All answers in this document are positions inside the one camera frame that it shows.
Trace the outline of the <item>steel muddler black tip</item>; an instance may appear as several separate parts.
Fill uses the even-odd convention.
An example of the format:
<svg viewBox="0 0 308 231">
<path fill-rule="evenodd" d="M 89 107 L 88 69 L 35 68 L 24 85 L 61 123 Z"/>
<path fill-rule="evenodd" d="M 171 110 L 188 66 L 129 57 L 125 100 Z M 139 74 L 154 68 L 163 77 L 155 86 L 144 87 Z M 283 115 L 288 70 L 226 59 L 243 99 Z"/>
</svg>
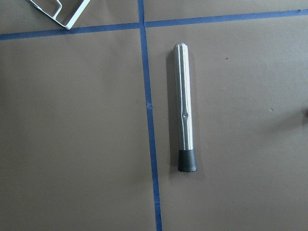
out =
<svg viewBox="0 0 308 231">
<path fill-rule="evenodd" d="M 196 172 L 197 163 L 193 142 L 191 80 L 188 46 L 177 43 L 173 48 L 178 116 L 178 171 Z"/>
</svg>

